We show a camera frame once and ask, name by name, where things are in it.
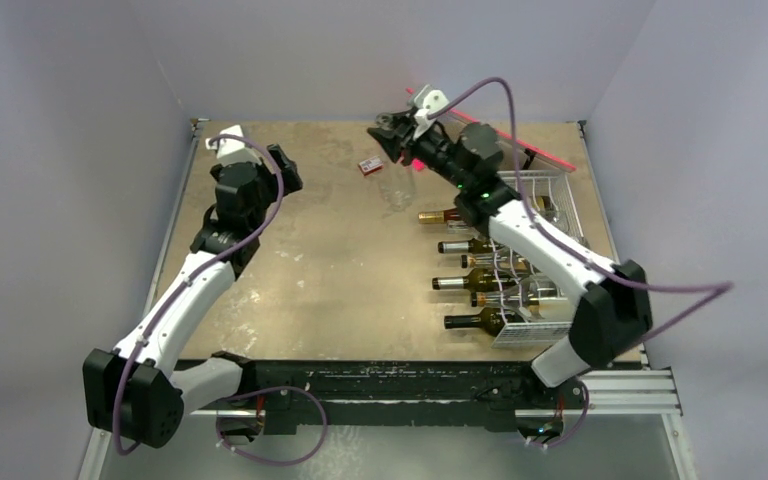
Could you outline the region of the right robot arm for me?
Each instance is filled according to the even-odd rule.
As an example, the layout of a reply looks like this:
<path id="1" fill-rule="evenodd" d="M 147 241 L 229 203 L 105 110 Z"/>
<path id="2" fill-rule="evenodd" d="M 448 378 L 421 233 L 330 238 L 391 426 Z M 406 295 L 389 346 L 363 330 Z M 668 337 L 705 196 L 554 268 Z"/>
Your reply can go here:
<path id="1" fill-rule="evenodd" d="M 524 256 L 569 300 L 569 332 L 532 361 L 533 373 L 521 381 L 529 404 L 548 405 L 564 381 L 607 365 L 650 331 L 649 296 L 632 286 L 644 280 L 643 268 L 588 250 L 535 213 L 498 172 L 504 152 L 493 127 L 469 123 L 451 139 L 437 124 L 426 127 L 398 112 L 379 115 L 367 131 L 390 160 L 418 159 L 454 185 L 461 218 Z"/>

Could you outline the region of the dark green wine bottle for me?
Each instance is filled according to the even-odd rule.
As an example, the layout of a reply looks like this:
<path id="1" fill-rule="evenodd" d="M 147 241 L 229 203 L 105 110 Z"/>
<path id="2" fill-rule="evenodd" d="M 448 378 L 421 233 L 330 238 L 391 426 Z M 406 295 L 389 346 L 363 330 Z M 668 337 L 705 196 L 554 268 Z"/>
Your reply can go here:
<path id="1" fill-rule="evenodd" d="M 443 318 L 446 330 L 477 329 L 493 337 L 497 337 L 506 325 L 524 322 L 525 319 L 513 310 L 493 307 L 483 308 L 478 313 L 446 315 Z"/>

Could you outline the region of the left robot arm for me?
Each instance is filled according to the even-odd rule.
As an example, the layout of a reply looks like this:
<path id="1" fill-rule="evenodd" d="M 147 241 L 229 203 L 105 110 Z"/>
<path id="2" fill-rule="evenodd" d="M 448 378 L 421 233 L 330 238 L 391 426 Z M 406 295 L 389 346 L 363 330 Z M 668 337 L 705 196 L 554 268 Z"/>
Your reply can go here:
<path id="1" fill-rule="evenodd" d="M 240 278 L 283 198 L 303 181 L 280 145 L 251 147 L 239 137 L 210 141 L 214 202 L 205 210 L 174 281 L 113 349 L 92 350 L 82 366 L 88 423 L 135 445 L 160 448 L 183 418 L 220 399 L 244 409 L 258 382 L 239 360 L 218 354 L 188 371 L 176 364 L 214 303 Z"/>

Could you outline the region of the clear bottle black cap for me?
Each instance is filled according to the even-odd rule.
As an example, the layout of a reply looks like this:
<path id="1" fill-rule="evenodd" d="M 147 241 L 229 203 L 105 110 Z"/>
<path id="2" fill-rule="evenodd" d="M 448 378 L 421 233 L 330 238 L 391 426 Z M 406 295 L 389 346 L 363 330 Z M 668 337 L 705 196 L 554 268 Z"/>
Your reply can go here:
<path id="1" fill-rule="evenodd" d="M 530 275 L 537 272 L 524 257 L 510 252 L 463 254 L 460 256 L 462 268 L 486 268 L 503 271 L 515 271 L 518 274 Z"/>

